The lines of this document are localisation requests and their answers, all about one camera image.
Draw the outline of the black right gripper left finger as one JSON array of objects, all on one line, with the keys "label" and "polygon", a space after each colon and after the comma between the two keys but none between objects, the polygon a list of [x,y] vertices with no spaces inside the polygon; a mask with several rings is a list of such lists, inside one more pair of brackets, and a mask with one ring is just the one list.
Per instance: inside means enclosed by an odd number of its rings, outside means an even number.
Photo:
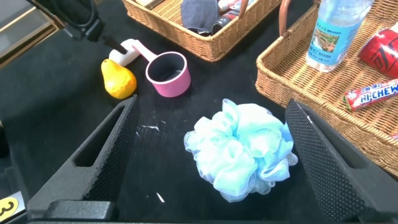
[{"label": "black right gripper left finger", "polygon": [[117,219],[138,120],[138,96],[120,102],[29,200],[28,219]]}]

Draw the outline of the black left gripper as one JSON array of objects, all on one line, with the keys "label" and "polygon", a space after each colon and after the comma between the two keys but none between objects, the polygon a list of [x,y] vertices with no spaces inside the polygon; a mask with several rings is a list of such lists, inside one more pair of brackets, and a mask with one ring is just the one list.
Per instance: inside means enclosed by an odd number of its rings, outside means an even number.
[{"label": "black left gripper", "polygon": [[102,44],[127,54],[127,50],[105,29],[104,22],[94,20],[94,1],[90,0],[27,0],[40,10],[51,12],[67,23],[66,33],[73,39]]}]

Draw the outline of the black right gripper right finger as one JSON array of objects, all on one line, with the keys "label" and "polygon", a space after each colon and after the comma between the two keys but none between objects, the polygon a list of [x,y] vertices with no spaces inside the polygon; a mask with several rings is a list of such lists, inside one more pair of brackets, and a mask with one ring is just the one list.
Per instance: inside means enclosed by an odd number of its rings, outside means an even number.
[{"label": "black right gripper right finger", "polygon": [[291,99],[285,120],[327,221],[397,222],[397,178],[309,106]]}]

